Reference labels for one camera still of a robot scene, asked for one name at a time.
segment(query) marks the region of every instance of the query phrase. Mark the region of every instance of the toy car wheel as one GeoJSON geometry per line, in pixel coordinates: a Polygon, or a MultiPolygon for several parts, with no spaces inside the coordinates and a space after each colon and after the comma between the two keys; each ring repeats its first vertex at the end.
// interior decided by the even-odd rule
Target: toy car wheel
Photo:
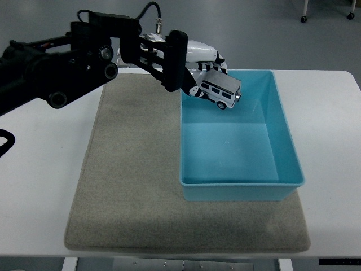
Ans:
{"type": "Polygon", "coordinates": [[[217,106],[218,106],[219,109],[222,109],[222,110],[224,110],[224,109],[227,108],[227,106],[226,106],[224,103],[222,103],[222,102],[218,102],[218,103],[217,103],[217,106]]]}

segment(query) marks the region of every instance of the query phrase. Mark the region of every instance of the white table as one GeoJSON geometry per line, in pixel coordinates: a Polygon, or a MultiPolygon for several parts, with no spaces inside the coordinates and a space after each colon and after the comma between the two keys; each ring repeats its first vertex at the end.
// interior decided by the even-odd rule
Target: white table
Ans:
{"type": "MultiPolygon", "coordinates": [[[[298,191],[311,247],[239,257],[360,257],[361,91],[343,71],[274,74],[306,179],[298,191]]],[[[0,117],[0,128],[16,137],[0,158],[0,256],[127,256],[63,243],[100,93],[60,110],[35,99],[0,117]]]]}

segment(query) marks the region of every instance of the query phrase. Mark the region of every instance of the caster wheel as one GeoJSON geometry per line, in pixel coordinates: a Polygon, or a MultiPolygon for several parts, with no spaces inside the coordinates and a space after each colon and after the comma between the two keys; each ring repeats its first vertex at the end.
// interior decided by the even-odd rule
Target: caster wheel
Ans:
{"type": "Polygon", "coordinates": [[[353,18],[355,18],[355,14],[352,13],[352,12],[350,12],[350,13],[348,14],[347,18],[348,18],[349,20],[352,20],[353,18]]]}
{"type": "Polygon", "coordinates": [[[302,23],[307,22],[307,17],[306,17],[306,16],[302,16],[302,17],[301,17],[301,22],[302,22],[302,23]]]}

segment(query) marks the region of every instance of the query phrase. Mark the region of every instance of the metal connector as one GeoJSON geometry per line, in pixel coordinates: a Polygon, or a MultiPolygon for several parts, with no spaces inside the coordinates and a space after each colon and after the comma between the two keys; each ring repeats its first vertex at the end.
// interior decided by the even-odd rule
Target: metal connector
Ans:
{"type": "Polygon", "coordinates": [[[162,22],[163,22],[162,19],[157,18],[156,33],[160,36],[162,35],[162,22]]]}

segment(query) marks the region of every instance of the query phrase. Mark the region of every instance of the gray floor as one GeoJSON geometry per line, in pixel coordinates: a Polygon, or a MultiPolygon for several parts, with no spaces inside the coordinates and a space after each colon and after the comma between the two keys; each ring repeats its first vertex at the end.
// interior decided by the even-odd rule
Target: gray floor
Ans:
{"type": "MultiPolygon", "coordinates": [[[[147,2],[2,0],[0,52],[9,40],[31,42],[64,35],[69,31],[69,22],[77,20],[79,9],[135,17],[147,2]]],[[[190,39],[215,47],[226,58],[229,69],[344,70],[352,73],[361,86],[361,8],[356,9],[355,19],[348,20],[349,0],[311,0],[305,24],[300,22],[303,0],[159,0],[158,3],[164,34],[172,29],[182,30],[190,39]]],[[[154,31],[155,15],[152,8],[140,21],[144,32],[154,31]]],[[[82,260],[79,268],[95,267],[99,261],[102,262],[82,260]]],[[[61,270],[58,267],[62,259],[46,258],[36,262],[35,258],[0,258],[0,271],[48,270],[38,268],[40,263],[52,267],[49,270],[61,270]],[[29,267],[19,265],[24,263],[29,263],[29,267]]],[[[358,266],[330,269],[318,266],[317,259],[295,260],[293,264],[297,271],[361,270],[358,266]]]]}

